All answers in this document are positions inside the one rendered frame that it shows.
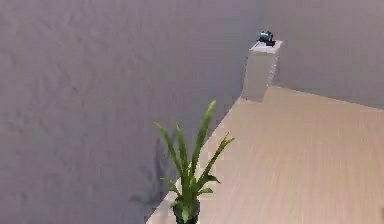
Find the green house plant in pot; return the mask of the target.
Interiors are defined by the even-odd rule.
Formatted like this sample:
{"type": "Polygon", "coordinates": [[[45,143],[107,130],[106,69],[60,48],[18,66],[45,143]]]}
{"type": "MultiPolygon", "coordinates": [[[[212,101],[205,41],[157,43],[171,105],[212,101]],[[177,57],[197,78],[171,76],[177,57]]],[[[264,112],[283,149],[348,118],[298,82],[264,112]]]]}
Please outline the green house plant in pot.
{"type": "Polygon", "coordinates": [[[225,136],[202,174],[196,177],[197,165],[216,103],[217,101],[213,99],[207,106],[199,126],[191,158],[188,158],[185,138],[179,125],[175,126],[178,143],[174,145],[169,132],[159,122],[154,122],[167,145],[168,153],[166,156],[172,159],[179,174],[181,189],[178,189],[176,183],[170,178],[161,177],[161,180],[168,184],[168,190],[176,194],[176,198],[169,205],[175,216],[176,224],[197,224],[201,209],[199,197],[203,194],[213,193],[213,190],[206,187],[206,184],[208,182],[220,183],[218,178],[211,174],[212,167],[225,148],[234,141],[234,138],[225,136]]]}

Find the small dark teal object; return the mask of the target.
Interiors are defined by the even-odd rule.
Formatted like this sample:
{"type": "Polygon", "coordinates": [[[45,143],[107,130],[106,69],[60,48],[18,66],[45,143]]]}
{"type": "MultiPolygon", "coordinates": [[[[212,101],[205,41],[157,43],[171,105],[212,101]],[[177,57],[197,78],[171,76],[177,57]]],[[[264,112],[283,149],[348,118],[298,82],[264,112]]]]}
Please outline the small dark teal object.
{"type": "Polygon", "coordinates": [[[276,44],[276,41],[273,39],[274,35],[271,31],[261,31],[259,35],[258,42],[264,44],[265,46],[273,47],[276,44]]]}

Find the white pedestal cabinet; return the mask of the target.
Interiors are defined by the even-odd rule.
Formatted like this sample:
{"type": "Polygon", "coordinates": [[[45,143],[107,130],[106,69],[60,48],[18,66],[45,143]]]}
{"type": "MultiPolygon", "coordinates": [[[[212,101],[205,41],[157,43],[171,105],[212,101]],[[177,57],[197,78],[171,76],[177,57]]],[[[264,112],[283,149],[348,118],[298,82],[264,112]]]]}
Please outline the white pedestal cabinet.
{"type": "Polygon", "coordinates": [[[249,49],[241,97],[263,101],[264,95],[276,74],[282,41],[267,46],[258,41],[249,49]]]}

